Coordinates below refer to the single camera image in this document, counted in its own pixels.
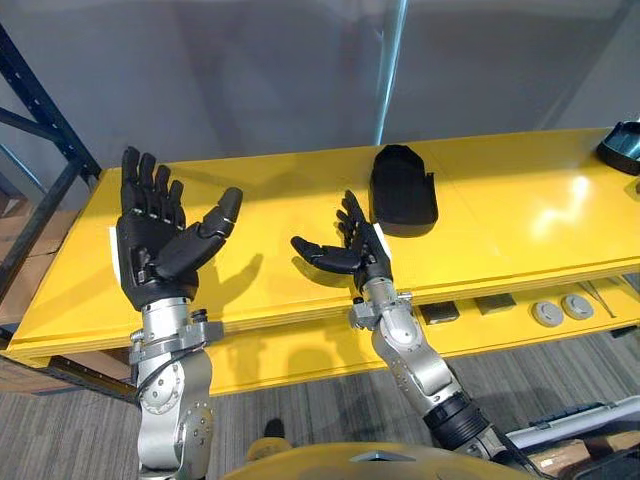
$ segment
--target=shelf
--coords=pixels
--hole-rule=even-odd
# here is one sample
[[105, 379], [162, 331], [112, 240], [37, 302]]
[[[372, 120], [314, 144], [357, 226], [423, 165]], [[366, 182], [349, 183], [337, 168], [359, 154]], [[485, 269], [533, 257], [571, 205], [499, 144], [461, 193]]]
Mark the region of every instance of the shelf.
[[[429, 303], [638, 271], [640, 222], [631, 219], [640, 199], [629, 188], [637, 179], [591, 154], [605, 134], [589, 129], [411, 143], [436, 173], [440, 219], [422, 237], [388, 237], [397, 288]], [[346, 188], [366, 210], [378, 150], [172, 164], [185, 183], [189, 221], [200, 219], [226, 187], [245, 192], [232, 237], [200, 270], [194, 307], [207, 308], [229, 333], [342, 318], [351, 279], [305, 264], [289, 240], [298, 234], [339, 243], [335, 210]], [[119, 186], [119, 169], [103, 172], [7, 354], [34, 358], [121, 347], [140, 328], [111, 266], [108, 229], [119, 215]]]
[[[460, 318], [437, 325], [427, 326], [418, 309], [416, 312], [428, 342], [444, 357], [560, 340], [640, 321], [640, 298], [622, 279], [597, 280], [593, 284], [616, 318], [611, 318], [575, 284], [514, 293], [513, 309], [486, 316], [480, 314], [473, 300], [462, 300], [456, 302]], [[586, 298], [595, 310], [594, 316], [573, 320], [565, 315], [563, 323], [553, 328], [539, 324], [531, 316], [535, 302], [549, 300], [560, 305], [560, 299], [569, 293]], [[207, 351], [214, 365], [212, 395], [385, 367], [373, 351], [371, 332], [352, 330], [346, 316], [231, 335]]]

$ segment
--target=gray carpet floor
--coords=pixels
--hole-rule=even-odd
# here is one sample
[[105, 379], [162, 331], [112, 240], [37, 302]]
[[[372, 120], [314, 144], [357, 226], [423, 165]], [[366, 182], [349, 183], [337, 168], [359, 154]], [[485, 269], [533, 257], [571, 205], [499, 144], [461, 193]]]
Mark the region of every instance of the gray carpet floor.
[[[619, 339], [603, 333], [450, 363], [486, 416], [511, 431], [565, 407], [640, 394], [639, 344], [637, 331]], [[386, 371], [217, 397], [214, 406], [210, 479], [241, 466], [276, 416], [295, 446], [431, 443]], [[0, 478], [137, 478], [138, 422], [134, 406], [92, 392], [0, 394]]]

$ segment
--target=round gray object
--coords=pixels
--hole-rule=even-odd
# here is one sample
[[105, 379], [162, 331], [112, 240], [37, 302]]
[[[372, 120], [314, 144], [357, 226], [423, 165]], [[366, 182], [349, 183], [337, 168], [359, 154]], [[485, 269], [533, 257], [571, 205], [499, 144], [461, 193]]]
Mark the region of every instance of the round gray object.
[[567, 315], [576, 320], [593, 317], [593, 307], [586, 298], [580, 295], [567, 295], [562, 299], [561, 305]]
[[557, 327], [562, 323], [562, 310], [551, 302], [538, 302], [533, 305], [533, 316], [545, 327]]

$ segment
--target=silver robotic arm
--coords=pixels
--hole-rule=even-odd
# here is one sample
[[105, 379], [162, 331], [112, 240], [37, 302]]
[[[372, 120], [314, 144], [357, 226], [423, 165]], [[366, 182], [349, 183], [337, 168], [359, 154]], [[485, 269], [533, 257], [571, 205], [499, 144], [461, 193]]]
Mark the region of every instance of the silver robotic arm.
[[394, 288], [381, 232], [367, 221], [352, 192], [345, 192], [342, 206], [345, 211], [338, 211], [337, 216], [344, 247], [320, 246], [294, 237], [294, 249], [322, 270], [353, 274], [362, 297], [354, 300], [351, 326], [373, 332], [375, 351], [443, 448], [537, 473], [527, 457], [484, 418], [427, 343], [413, 316], [411, 295], [398, 294]]
[[142, 411], [138, 456], [142, 480], [204, 478], [213, 435], [212, 365], [203, 347], [222, 338], [206, 312], [189, 315], [184, 297], [142, 309], [143, 329], [131, 336]]
[[372, 343], [398, 388], [443, 448], [529, 469], [511, 442], [486, 420], [449, 366], [426, 341], [413, 316], [411, 295], [398, 294], [388, 278], [368, 280], [364, 298], [350, 312], [354, 328], [373, 332]]
[[169, 188], [171, 171], [155, 163], [149, 153], [125, 150], [116, 225], [120, 286], [142, 312], [129, 358], [142, 411], [140, 479], [199, 480], [213, 435], [212, 365], [204, 347], [223, 329], [205, 310], [189, 314], [188, 302], [199, 286], [197, 270], [233, 231], [242, 191], [228, 188], [201, 222], [187, 227], [183, 185], [174, 180]]

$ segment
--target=metal shelving rack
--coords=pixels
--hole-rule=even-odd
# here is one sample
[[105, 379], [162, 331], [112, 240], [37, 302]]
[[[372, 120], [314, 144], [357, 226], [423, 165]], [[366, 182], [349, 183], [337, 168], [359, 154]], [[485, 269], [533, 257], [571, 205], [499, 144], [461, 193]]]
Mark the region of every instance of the metal shelving rack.
[[[0, 107], [0, 122], [53, 142], [67, 160], [62, 173], [42, 198], [0, 265], [0, 302], [2, 302], [29, 252], [76, 178], [80, 177], [91, 189], [102, 169], [40, 84], [2, 24], [0, 24], [0, 73], [33, 117], [33, 120], [30, 120]], [[0, 337], [8, 341], [11, 339], [11, 334], [1, 330]], [[135, 392], [135, 388], [131, 385], [60, 356], [52, 357], [46, 368], [37, 370], [68, 383], [125, 401], [132, 401]]]
[[53, 142], [67, 165], [40, 201], [0, 265], [0, 302], [47, 222], [80, 176], [89, 187], [102, 171], [0, 24], [0, 73], [34, 120], [0, 107], [0, 122]]

